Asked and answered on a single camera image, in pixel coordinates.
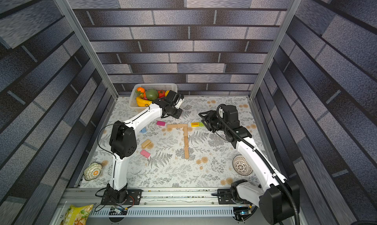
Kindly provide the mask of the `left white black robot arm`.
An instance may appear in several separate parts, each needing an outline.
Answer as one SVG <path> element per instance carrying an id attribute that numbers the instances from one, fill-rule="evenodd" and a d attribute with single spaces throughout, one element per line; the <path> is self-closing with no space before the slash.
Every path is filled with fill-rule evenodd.
<path id="1" fill-rule="evenodd" d="M 137 134 L 158 118 L 179 119 L 183 112 L 180 109 L 183 101 L 183 95 L 170 90 L 166 97 L 158 98 L 151 104 L 147 104 L 146 108 L 135 117 L 112 124 L 109 153 L 113 155 L 113 174 L 102 196 L 102 205 L 121 205 L 127 201 L 127 172 L 130 157 L 137 149 Z"/>

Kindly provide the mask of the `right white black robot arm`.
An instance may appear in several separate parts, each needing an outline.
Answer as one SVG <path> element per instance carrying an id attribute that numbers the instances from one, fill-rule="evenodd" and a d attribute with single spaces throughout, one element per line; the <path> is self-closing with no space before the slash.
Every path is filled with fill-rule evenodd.
<path id="1" fill-rule="evenodd" d="M 199 116 L 210 132 L 224 132 L 226 140 L 245 158 L 260 182 L 260 186 L 251 185 L 245 180 L 232 183 L 230 194 L 233 201 L 247 201 L 257 206 L 271 225 L 282 224 L 290 217 L 299 225 L 298 183 L 288 181 L 261 153 L 251 133 L 240 125 L 237 108 L 221 104 L 216 110 L 199 113 Z"/>

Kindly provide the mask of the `natural wood block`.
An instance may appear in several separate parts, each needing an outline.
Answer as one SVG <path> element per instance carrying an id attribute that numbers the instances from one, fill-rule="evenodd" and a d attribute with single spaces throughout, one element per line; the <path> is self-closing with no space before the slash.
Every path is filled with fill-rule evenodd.
<path id="1" fill-rule="evenodd" d="M 178 128 L 178 125 L 177 124 L 168 124 L 167 128 L 171 128 L 171 129 Z"/>
<path id="2" fill-rule="evenodd" d="M 184 128 L 187 127 L 187 124 L 177 124 L 175 128 Z"/>
<path id="3" fill-rule="evenodd" d="M 184 147 L 184 154 L 185 154 L 185 159 L 189 159 L 189 148 L 188 147 Z"/>

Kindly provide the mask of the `pink block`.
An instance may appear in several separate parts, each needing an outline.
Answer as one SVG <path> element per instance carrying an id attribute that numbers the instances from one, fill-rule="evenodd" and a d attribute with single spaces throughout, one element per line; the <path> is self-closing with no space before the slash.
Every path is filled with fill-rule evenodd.
<path id="1" fill-rule="evenodd" d="M 144 149 L 140 152 L 140 154 L 142 156 L 144 156 L 145 158 L 147 158 L 147 159 L 149 159 L 150 156 L 151 156 L 151 154 L 149 152 L 147 152 L 146 150 L 144 150 Z"/>

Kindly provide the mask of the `wood block marked 71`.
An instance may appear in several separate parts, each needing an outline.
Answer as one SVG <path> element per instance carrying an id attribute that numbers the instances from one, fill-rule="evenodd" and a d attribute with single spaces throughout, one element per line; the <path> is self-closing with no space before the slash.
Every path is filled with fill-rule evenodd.
<path id="1" fill-rule="evenodd" d="M 184 136 L 184 144 L 185 144 L 185 148 L 188 148 L 188 147 L 189 147 L 188 136 Z"/>

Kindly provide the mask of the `yellow block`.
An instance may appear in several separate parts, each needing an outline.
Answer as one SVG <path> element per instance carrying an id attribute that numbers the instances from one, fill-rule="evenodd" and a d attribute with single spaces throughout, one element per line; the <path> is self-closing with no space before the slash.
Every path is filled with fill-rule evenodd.
<path id="1" fill-rule="evenodd" d="M 191 123 L 191 127 L 199 127 L 200 123 L 199 122 L 193 122 Z"/>

